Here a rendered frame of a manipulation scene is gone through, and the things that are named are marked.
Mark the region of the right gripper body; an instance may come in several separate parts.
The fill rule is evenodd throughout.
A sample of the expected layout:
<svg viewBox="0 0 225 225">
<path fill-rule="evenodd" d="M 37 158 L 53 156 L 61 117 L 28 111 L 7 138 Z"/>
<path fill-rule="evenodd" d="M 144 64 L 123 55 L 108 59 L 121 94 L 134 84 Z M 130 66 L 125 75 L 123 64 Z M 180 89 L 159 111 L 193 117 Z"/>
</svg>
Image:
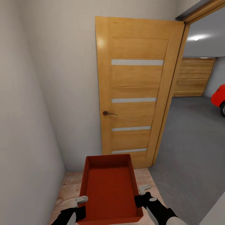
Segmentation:
<svg viewBox="0 0 225 225">
<path fill-rule="evenodd" d="M 134 199 L 135 199 L 135 204 L 136 204 L 136 207 L 137 208 L 140 208 L 140 207 L 144 207 L 144 198 L 146 197 L 150 197 L 151 194 L 150 192 L 146 192 L 145 195 L 138 195 L 138 196 L 135 196 Z"/>
</svg>

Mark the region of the storage box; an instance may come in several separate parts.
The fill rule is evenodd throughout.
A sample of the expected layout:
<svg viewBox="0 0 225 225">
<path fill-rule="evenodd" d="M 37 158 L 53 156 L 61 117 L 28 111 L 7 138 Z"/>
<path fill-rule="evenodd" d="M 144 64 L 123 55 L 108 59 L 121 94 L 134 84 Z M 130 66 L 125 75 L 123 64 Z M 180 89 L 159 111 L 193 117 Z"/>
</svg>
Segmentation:
<svg viewBox="0 0 225 225">
<path fill-rule="evenodd" d="M 88 201 L 86 218 L 79 225 L 111 225 L 139 222 L 142 207 L 137 208 L 139 195 L 130 154 L 87 156 L 83 172 L 80 197 Z"/>
</svg>

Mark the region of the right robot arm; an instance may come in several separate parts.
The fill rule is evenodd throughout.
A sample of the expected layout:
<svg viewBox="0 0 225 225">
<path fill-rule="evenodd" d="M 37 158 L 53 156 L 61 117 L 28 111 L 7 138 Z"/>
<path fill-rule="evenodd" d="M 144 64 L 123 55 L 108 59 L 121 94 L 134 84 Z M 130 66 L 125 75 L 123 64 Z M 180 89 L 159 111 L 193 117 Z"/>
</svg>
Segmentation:
<svg viewBox="0 0 225 225">
<path fill-rule="evenodd" d="M 143 206 L 155 225 L 188 225 L 176 216 L 171 208 L 166 208 L 157 198 L 152 197 L 150 192 L 145 192 L 150 188 L 149 183 L 139 186 L 139 195 L 134 197 L 137 208 Z"/>
</svg>

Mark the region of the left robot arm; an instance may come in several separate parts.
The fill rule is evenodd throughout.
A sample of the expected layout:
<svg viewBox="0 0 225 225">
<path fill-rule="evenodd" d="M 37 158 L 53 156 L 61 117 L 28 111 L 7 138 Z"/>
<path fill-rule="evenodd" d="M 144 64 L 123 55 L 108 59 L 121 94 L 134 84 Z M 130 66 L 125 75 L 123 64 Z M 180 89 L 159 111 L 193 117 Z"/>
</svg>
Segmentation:
<svg viewBox="0 0 225 225">
<path fill-rule="evenodd" d="M 86 218 L 86 206 L 78 207 L 78 204 L 87 201 L 88 196 L 74 198 L 72 201 L 72 208 L 62 210 L 52 225 L 75 225 L 77 221 Z"/>
</svg>

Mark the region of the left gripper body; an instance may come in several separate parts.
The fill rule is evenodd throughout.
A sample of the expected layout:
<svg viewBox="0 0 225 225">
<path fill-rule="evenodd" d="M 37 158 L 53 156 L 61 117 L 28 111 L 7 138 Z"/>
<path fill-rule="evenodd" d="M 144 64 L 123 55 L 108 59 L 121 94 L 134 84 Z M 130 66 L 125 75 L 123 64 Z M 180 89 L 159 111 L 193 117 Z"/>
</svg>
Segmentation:
<svg viewBox="0 0 225 225">
<path fill-rule="evenodd" d="M 74 210 L 77 211 L 77 220 L 75 223 L 77 223 L 77 221 L 79 220 L 86 218 L 86 206 L 74 208 Z"/>
</svg>

